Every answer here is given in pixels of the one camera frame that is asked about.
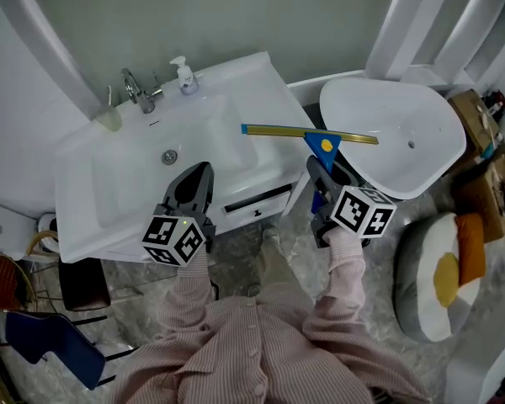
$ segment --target sleeve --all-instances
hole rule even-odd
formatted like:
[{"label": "sleeve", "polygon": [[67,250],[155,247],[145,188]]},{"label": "sleeve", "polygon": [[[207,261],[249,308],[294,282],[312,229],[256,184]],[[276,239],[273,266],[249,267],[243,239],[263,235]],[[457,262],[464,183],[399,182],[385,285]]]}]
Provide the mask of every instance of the sleeve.
[{"label": "sleeve", "polygon": [[212,337],[205,322],[212,301],[207,254],[202,247],[163,298],[158,320],[165,327],[153,343],[137,349],[116,376],[109,402],[174,403],[176,371]]},{"label": "sleeve", "polygon": [[303,325],[304,335],[347,366],[370,389],[387,392],[399,402],[430,402],[420,380],[393,352],[369,337],[359,312],[364,304],[365,270],[360,240],[337,227],[329,243],[329,282]]}]

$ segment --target soap dispenser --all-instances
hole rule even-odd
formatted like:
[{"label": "soap dispenser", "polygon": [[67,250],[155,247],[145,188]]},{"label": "soap dispenser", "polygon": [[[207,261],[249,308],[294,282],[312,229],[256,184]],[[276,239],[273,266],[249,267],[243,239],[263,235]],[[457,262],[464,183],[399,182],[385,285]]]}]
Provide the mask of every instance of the soap dispenser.
[{"label": "soap dispenser", "polygon": [[185,57],[179,56],[170,61],[178,66],[179,89],[186,96],[195,94],[199,89],[199,82],[191,68],[185,64]]}]

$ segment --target egg-shaped cushion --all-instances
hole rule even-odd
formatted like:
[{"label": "egg-shaped cushion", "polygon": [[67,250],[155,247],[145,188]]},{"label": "egg-shaped cushion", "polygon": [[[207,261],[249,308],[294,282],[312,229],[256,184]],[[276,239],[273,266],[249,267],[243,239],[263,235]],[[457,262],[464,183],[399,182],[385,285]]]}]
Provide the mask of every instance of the egg-shaped cushion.
[{"label": "egg-shaped cushion", "polygon": [[445,213],[412,223],[398,249],[395,312],[402,331],[416,341],[438,342],[459,331],[479,293],[480,279],[460,287],[454,298],[441,285],[439,274],[454,282],[450,255],[459,257],[455,217]]}]

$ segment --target white sink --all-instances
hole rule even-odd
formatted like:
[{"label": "white sink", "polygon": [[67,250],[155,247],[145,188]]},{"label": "white sink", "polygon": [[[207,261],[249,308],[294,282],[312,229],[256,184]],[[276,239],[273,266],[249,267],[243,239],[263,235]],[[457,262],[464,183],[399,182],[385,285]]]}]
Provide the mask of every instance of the white sink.
[{"label": "white sink", "polygon": [[431,88],[339,78],[320,95],[329,130],[376,136],[379,145],[341,142],[338,150],[369,183],[397,199],[424,192],[465,151],[465,132],[449,103]]},{"label": "white sink", "polygon": [[[208,216],[219,233],[233,226],[226,205],[294,183],[305,171],[310,151],[302,139],[241,131],[241,123],[312,127],[267,53],[197,76],[200,89],[193,96],[183,96],[177,81],[169,82],[151,114],[126,102],[118,107],[119,131],[91,121],[62,143],[55,181],[64,262],[87,257],[138,261],[139,253],[145,254],[138,243],[145,221],[170,182],[195,163],[213,166]],[[169,150],[177,159],[166,165],[162,155]]]},{"label": "white sink", "polygon": [[[212,163],[215,190],[235,173],[257,164],[252,141],[241,134],[240,115],[229,98],[199,96],[185,104],[181,97],[177,99],[171,104],[169,98],[153,113],[132,120],[93,154],[93,189],[101,227],[137,211],[153,210],[162,202],[168,184],[200,161]],[[162,118],[172,124],[163,123]],[[177,159],[164,165],[162,154],[169,150],[177,153]]]}]

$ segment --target striped shirt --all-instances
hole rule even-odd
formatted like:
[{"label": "striped shirt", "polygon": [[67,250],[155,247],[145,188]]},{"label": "striped shirt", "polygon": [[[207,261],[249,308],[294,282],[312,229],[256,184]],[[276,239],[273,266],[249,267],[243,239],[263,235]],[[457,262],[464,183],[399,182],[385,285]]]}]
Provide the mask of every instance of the striped shirt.
[{"label": "striped shirt", "polygon": [[212,301],[200,251],[162,300],[165,333],[130,356],[111,402],[429,402],[421,382],[359,318],[359,240],[341,228],[326,239],[329,283],[315,306],[289,283],[270,284],[254,298]]}]

